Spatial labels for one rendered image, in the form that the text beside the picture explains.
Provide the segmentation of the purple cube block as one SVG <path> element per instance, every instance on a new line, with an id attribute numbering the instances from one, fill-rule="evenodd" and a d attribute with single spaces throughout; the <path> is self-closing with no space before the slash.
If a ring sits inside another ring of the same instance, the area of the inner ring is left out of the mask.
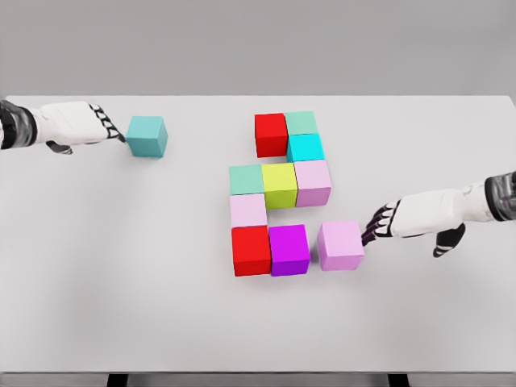
<path id="1" fill-rule="evenodd" d="M 306 274 L 310 247 L 304 224 L 275 226 L 268 229 L 273 277 Z"/>

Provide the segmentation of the cyan cube block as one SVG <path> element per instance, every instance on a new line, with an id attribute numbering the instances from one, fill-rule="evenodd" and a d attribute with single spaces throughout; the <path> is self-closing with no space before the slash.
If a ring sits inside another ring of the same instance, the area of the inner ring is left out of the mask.
<path id="1" fill-rule="evenodd" d="M 287 143 L 288 162 L 323 160 L 325 158 L 319 134 L 290 135 Z"/>

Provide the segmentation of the teal cube block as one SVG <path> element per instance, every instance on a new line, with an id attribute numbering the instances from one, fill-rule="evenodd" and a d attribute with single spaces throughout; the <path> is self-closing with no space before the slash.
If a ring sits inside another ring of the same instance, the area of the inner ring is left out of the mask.
<path id="1" fill-rule="evenodd" d="M 134 157 L 161 158 L 168 142 L 160 116 L 132 116 L 125 139 Z"/>

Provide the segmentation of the light pink cube block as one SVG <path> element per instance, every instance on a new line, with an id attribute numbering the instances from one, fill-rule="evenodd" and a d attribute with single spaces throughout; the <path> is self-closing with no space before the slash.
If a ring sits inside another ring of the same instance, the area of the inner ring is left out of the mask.
<path id="1" fill-rule="evenodd" d="M 323 271 L 356 270 L 364 258 L 357 221 L 323 222 L 318 231 L 317 246 Z"/>
<path id="2" fill-rule="evenodd" d="M 325 206 L 331 194 L 331 177 L 325 160 L 296 161 L 296 207 Z"/>
<path id="3" fill-rule="evenodd" d="M 263 193 L 231 195 L 230 210 L 232 228 L 267 225 Z"/>

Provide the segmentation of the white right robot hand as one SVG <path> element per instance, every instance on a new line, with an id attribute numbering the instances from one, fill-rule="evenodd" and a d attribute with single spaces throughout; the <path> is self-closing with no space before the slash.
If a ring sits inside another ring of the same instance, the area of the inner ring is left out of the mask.
<path id="1" fill-rule="evenodd" d="M 433 257 L 441 257 L 465 233 L 460 191 L 443 189 L 405 196 L 380 207 L 361 236 L 363 246 L 382 238 L 414 238 L 435 234 Z"/>

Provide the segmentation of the red cube block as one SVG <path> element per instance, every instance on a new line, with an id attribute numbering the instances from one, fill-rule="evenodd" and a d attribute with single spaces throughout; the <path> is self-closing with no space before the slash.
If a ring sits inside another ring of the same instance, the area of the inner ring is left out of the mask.
<path id="1" fill-rule="evenodd" d="M 267 226 L 232 228 L 231 246 L 236 277 L 271 273 L 272 257 Z"/>
<path id="2" fill-rule="evenodd" d="M 254 125 L 258 158 L 286 156 L 288 131 L 283 113 L 256 114 Z"/>

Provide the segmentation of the mint green cube block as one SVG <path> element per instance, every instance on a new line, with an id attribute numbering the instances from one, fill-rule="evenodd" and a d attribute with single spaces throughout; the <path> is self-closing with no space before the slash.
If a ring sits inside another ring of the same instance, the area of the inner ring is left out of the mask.
<path id="1" fill-rule="evenodd" d="M 259 164 L 230 166 L 231 195 L 263 194 L 262 168 Z"/>
<path id="2" fill-rule="evenodd" d="M 315 115 L 311 110 L 285 112 L 285 123 L 289 135 L 318 133 Z"/>

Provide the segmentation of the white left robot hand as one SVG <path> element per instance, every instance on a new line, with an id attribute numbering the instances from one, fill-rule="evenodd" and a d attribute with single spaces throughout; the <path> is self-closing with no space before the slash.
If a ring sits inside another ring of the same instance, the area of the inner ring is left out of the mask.
<path id="1" fill-rule="evenodd" d="M 74 145 L 126 139 L 99 106 L 88 102 L 62 102 L 41 108 L 40 140 L 55 153 L 71 155 Z"/>

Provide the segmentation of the yellow-green cube block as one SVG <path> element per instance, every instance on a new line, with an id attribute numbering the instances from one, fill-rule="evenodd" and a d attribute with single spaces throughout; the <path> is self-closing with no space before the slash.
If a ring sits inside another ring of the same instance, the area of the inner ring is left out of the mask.
<path id="1" fill-rule="evenodd" d="M 262 164 L 261 170 L 266 209 L 294 208 L 298 196 L 294 164 Z"/>

